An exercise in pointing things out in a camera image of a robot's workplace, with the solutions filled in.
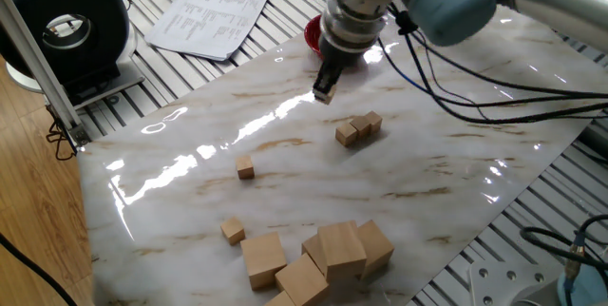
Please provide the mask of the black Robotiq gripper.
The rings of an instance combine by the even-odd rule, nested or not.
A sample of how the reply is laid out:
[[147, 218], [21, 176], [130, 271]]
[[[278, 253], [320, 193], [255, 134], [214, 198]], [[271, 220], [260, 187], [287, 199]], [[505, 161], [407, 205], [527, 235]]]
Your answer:
[[326, 101], [329, 92], [336, 85], [343, 69], [360, 69], [366, 64], [364, 54], [371, 47], [344, 50], [335, 46], [326, 33], [321, 33], [318, 40], [321, 53], [321, 66], [313, 84], [313, 95], [316, 100]]

